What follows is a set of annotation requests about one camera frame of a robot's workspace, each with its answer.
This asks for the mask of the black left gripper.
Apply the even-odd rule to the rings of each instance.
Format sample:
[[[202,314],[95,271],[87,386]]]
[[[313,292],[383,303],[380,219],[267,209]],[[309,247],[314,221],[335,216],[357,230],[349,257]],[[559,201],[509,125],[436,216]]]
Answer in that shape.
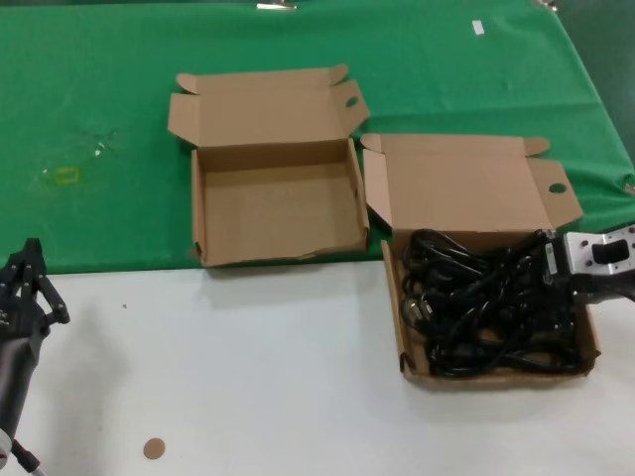
[[[41,325],[68,324],[61,295],[45,276],[47,266],[39,238],[28,238],[1,272],[1,429],[17,430],[44,340]],[[40,292],[51,308],[45,315]]]

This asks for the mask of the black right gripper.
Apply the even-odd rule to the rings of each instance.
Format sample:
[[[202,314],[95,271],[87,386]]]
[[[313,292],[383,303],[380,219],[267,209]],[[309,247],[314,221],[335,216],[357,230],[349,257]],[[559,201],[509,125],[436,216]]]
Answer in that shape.
[[[633,236],[561,236],[544,245],[546,278],[584,303],[634,300]]]

